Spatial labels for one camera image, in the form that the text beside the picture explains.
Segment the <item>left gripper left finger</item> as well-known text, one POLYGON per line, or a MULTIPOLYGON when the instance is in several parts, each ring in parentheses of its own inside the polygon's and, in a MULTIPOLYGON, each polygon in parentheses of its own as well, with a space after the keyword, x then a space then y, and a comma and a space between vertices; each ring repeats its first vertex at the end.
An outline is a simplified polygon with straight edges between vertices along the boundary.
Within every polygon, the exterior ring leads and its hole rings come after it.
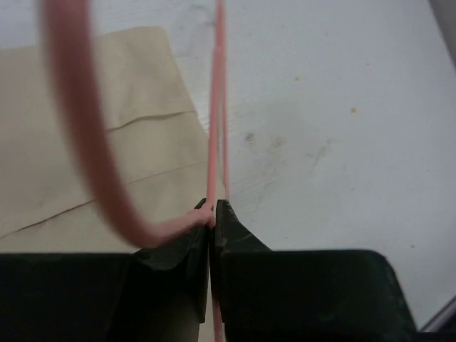
POLYGON ((3 253, 3 341, 197 341, 206 227, 135 253, 3 253))

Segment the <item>beige trousers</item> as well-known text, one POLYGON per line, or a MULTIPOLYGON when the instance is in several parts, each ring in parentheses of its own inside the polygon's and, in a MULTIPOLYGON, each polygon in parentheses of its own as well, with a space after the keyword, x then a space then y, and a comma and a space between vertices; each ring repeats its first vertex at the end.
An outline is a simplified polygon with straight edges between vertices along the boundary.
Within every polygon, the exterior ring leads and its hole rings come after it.
POLYGON ((1 52, 1 339, 197 341, 207 136, 160 27, 1 52))

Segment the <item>pink wire hanger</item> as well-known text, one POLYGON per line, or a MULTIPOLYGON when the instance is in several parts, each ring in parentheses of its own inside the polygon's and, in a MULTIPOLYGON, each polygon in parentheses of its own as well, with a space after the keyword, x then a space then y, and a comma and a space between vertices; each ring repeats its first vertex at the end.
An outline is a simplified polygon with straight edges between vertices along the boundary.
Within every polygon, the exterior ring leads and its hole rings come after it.
POLYGON ((105 132, 95 74, 88 1, 42 1, 45 52, 61 119, 85 183, 110 228, 140 248, 161 247, 197 227, 215 226, 217 148, 226 145, 224 3, 216 3, 206 201, 199 209, 160 223, 143 219, 127 194, 105 132))

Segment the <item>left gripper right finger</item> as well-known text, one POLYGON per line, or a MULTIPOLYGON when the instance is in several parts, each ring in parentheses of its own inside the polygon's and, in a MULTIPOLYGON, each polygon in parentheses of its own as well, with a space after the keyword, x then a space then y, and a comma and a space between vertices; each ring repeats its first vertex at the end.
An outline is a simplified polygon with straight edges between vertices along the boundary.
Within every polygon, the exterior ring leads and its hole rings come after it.
POLYGON ((412 341, 392 266, 362 249, 275 251, 221 200, 212 285, 228 341, 412 341))

